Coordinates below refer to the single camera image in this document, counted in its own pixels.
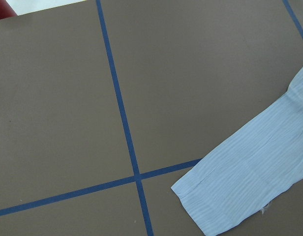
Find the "light blue button-up shirt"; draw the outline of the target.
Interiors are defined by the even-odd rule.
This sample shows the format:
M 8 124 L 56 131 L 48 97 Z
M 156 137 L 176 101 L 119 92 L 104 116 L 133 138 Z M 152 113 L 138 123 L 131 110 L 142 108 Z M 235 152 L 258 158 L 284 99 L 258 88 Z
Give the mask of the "light blue button-up shirt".
M 207 236 L 260 211 L 303 179 L 303 67 L 287 91 L 172 185 Z

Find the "red cylinder object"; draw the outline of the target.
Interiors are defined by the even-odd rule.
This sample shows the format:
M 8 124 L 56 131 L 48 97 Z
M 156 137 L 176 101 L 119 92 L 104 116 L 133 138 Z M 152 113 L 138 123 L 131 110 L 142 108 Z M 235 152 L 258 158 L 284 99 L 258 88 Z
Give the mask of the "red cylinder object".
M 6 0 L 0 0 L 0 20 L 14 16 L 17 16 L 17 14 L 8 2 Z

